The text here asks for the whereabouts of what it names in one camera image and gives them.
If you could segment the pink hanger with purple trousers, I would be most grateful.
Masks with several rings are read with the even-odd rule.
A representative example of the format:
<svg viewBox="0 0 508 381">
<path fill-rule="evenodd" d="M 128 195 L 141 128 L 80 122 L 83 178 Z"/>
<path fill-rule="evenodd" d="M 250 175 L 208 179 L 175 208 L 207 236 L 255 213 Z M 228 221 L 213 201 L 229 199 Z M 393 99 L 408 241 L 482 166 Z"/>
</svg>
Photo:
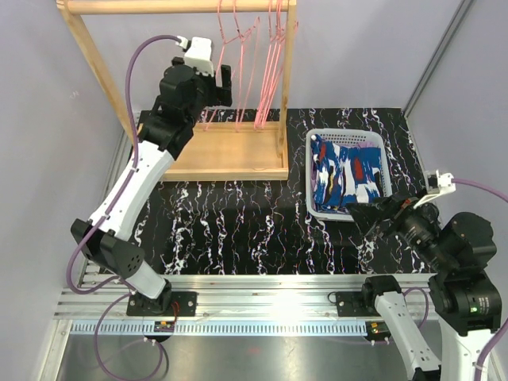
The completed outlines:
<svg viewBox="0 0 508 381">
<path fill-rule="evenodd" d="M 234 123 L 234 129 L 236 133 L 240 132 L 241 123 L 244 120 L 244 113 L 247 107 L 247 102 L 252 89 L 253 76 L 256 69 L 257 51 L 260 40 L 260 17 L 257 17 L 252 26 L 245 31 L 241 30 L 240 23 L 237 18 L 237 1 L 233 2 L 233 19 L 237 28 L 237 39 L 240 43 L 240 57 L 238 62 L 238 84 L 237 84 L 237 112 Z M 244 85 L 244 63 L 248 62 L 248 48 L 250 44 L 254 42 L 254 49 L 252 52 L 252 66 L 248 81 Z"/>
</svg>

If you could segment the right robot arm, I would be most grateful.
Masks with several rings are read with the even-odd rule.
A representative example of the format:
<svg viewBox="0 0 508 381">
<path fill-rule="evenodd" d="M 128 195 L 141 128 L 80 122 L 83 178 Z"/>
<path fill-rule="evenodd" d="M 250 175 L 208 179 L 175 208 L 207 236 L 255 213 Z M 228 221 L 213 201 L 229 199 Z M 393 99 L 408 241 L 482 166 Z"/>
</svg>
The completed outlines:
<svg viewBox="0 0 508 381">
<path fill-rule="evenodd" d="M 501 323 L 502 298 L 485 272 L 497 252 L 491 223 L 460 212 L 441 227 L 434 204 L 397 195 L 349 204 L 347 209 L 362 234 L 401 237 L 433 271 L 428 286 L 441 328 L 440 359 L 410 317 L 394 276 L 370 276 L 361 290 L 362 309 L 386 323 L 407 378 L 487 379 L 491 349 L 506 329 Z"/>
</svg>

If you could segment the white plastic basket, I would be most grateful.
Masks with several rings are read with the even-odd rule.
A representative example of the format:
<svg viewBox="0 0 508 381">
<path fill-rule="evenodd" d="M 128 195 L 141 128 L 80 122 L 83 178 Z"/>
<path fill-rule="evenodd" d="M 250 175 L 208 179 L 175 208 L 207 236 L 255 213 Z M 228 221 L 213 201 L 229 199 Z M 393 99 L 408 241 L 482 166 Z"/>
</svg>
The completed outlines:
<svg viewBox="0 0 508 381">
<path fill-rule="evenodd" d="M 349 203 L 392 195 L 383 138 L 357 129 L 306 134 L 306 205 L 320 220 L 351 222 Z"/>
</svg>

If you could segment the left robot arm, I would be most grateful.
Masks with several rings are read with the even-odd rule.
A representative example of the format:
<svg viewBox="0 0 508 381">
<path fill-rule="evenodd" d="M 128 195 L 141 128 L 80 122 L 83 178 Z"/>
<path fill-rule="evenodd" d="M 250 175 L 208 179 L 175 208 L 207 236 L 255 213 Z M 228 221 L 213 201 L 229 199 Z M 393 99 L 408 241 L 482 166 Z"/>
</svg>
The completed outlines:
<svg viewBox="0 0 508 381">
<path fill-rule="evenodd" d="M 210 106 L 231 106 L 231 87 L 229 65 L 221 66 L 220 83 L 214 75 L 200 74 L 183 63 L 169 67 L 129 165 L 89 219 L 77 219 L 71 226 L 83 255 L 128 283 L 155 315 L 171 309 L 171 284 L 148 265 L 144 250 L 129 238 L 148 196 L 193 137 L 201 112 Z"/>
</svg>

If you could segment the black marble table mat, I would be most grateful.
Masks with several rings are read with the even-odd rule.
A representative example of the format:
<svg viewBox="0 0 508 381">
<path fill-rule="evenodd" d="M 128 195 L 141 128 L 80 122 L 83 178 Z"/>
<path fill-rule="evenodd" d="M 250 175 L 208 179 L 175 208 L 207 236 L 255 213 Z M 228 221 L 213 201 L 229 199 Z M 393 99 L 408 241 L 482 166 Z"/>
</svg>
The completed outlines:
<svg viewBox="0 0 508 381">
<path fill-rule="evenodd" d="M 364 239 L 351 222 L 319 221 L 306 208 L 305 138 L 314 128 L 378 133 L 394 192 L 415 194 L 424 173 L 399 108 L 291 109 L 285 181 L 159 183 L 131 242 L 165 275 L 426 273 L 399 237 Z"/>
</svg>

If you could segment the aluminium mounting rail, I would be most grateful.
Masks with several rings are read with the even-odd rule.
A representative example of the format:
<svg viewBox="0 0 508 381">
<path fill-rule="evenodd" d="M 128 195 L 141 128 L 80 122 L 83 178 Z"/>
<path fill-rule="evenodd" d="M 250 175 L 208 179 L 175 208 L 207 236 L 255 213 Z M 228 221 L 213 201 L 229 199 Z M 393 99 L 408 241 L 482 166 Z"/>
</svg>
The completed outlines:
<svg viewBox="0 0 508 381">
<path fill-rule="evenodd" d="M 104 333 L 155 333 L 155 323 L 175 321 L 176 336 L 364 336 L 373 314 L 338 313 L 333 296 L 358 291 L 364 275 L 171 275 L 173 290 L 196 296 L 177 314 L 130 315 L 127 288 L 110 283 L 87 295 L 61 291 L 56 320 L 89 332 L 100 316 Z"/>
</svg>

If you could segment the wooden clothes rack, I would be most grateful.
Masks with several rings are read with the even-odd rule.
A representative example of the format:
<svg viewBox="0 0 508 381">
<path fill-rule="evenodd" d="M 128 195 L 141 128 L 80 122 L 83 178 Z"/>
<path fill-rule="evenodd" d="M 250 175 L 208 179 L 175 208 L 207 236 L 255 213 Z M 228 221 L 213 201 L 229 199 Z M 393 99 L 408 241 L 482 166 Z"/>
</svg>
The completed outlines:
<svg viewBox="0 0 508 381">
<path fill-rule="evenodd" d="M 125 81 L 119 89 L 101 53 L 90 35 L 83 17 L 86 15 L 171 15 L 171 23 L 157 33 L 153 43 L 166 40 L 176 45 L 177 36 L 204 37 L 212 40 L 211 60 L 214 64 L 216 82 L 221 80 L 217 74 L 217 62 L 221 51 L 221 34 L 217 21 L 219 1 L 59 1 L 57 8 L 66 21 L 75 41 L 82 51 L 98 83 L 108 98 L 118 120 L 137 150 L 138 135 L 144 119 L 133 119 L 133 90 L 130 81 Z M 270 1 L 238 1 L 237 16 L 243 30 L 250 28 L 260 17 L 260 40 L 251 93 L 248 98 L 239 133 L 235 132 L 234 120 L 237 108 L 237 78 L 232 79 L 233 103 L 230 107 L 210 106 L 202 112 L 193 128 L 193 137 L 185 145 L 179 157 L 162 175 L 162 181 L 234 181 L 234 180 L 285 180 L 289 173 L 287 143 L 287 104 L 280 106 L 279 116 L 267 115 L 263 129 L 255 129 L 254 122 L 263 82 L 264 67 L 269 46 L 268 9 Z M 296 4 L 291 7 L 291 21 L 296 20 Z M 232 14 L 232 1 L 223 1 L 221 19 L 227 38 L 236 35 Z M 275 92 L 275 97 L 288 99 L 291 65 L 296 33 L 289 31 L 283 49 L 283 73 Z M 164 72 L 183 62 L 184 51 L 169 56 L 162 68 L 152 74 L 152 93 L 148 96 L 148 114 L 160 93 L 160 81 Z M 248 81 L 252 66 L 254 43 L 249 46 L 248 62 L 244 63 L 244 85 Z M 223 64 L 236 67 L 239 58 L 239 44 L 232 43 L 225 50 Z"/>
</svg>

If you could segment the pink hanger with blue trousers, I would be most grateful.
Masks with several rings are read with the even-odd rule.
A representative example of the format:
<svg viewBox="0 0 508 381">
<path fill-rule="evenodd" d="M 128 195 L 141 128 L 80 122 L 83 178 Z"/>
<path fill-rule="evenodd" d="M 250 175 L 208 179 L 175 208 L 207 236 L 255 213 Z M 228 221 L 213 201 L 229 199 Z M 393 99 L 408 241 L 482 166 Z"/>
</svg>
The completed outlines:
<svg viewBox="0 0 508 381">
<path fill-rule="evenodd" d="M 219 79 L 221 79 L 221 65 L 223 64 L 223 59 L 224 59 L 226 48 L 229 45 L 231 45 L 232 43 L 236 43 L 237 42 L 239 44 L 239 49 L 240 49 L 240 43 L 239 43 L 239 40 L 237 39 L 237 28 L 236 28 L 236 26 L 235 26 L 236 35 L 234 37 L 227 38 L 226 35 L 225 35 L 225 30 L 223 28 L 223 23 L 222 23 L 222 19 L 221 19 L 222 3 L 223 3 L 223 1 L 219 1 L 217 3 L 217 21 L 218 21 L 218 25 L 219 25 L 219 31 L 220 31 L 220 34 L 221 34 L 221 51 L 220 51 L 219 59 L 218 59 L 218 62 L 217 62 L 217 74 L 218 74 L 218 78 Z M 232 79 L 234 79 L 234 78 L 238 79 L 238 69 L 237 69 L 238 62 L 237 62 L 236 67 L 234 67 L 232 69 Z"/>
</svg>

